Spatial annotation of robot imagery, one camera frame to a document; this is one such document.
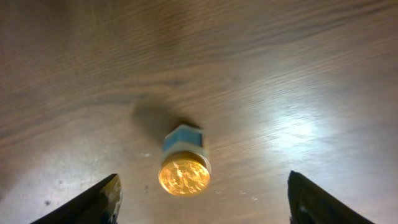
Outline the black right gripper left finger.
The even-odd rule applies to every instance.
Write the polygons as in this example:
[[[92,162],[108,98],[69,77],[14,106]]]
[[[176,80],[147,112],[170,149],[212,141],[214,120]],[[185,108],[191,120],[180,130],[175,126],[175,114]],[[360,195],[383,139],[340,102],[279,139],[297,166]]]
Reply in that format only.
[[[118,174],[111,174],[33,224],[117,224],[123,199]]]

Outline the gold lid small jar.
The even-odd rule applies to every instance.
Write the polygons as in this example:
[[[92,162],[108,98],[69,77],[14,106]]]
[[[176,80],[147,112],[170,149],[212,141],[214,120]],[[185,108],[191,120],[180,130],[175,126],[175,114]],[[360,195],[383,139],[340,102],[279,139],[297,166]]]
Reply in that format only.
[[[176,196],[198,195],[208,187],[211,165],[202,129],[181,124],[166,135],[158,178]]]

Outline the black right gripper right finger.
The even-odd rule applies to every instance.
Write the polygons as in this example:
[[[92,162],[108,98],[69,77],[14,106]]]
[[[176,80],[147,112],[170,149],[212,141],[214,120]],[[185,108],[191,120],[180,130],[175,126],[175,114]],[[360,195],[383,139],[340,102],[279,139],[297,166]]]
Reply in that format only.
[[[373,224],[299,172],[287,183],[290,224]]]

